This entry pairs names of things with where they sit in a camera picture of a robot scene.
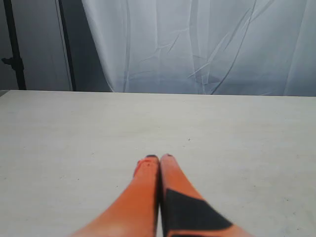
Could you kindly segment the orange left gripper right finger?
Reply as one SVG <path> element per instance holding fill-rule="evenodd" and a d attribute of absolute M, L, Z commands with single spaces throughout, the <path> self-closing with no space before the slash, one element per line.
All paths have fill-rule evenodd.
<path fill-rule="evenodd" d="M 161 218 L 165 237 L 250 237 L 217 212 L 194 188 L 175 157 L 160 160 Z"/>

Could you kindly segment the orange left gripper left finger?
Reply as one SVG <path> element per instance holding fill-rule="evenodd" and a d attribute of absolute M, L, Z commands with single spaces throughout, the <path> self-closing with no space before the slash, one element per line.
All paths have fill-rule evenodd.
<path fill-rule="evenodd" d="M 133 178 L 121 195 L 73 237 L 155 237 L 158 218 L 159 158 L 137 162 Z"/>

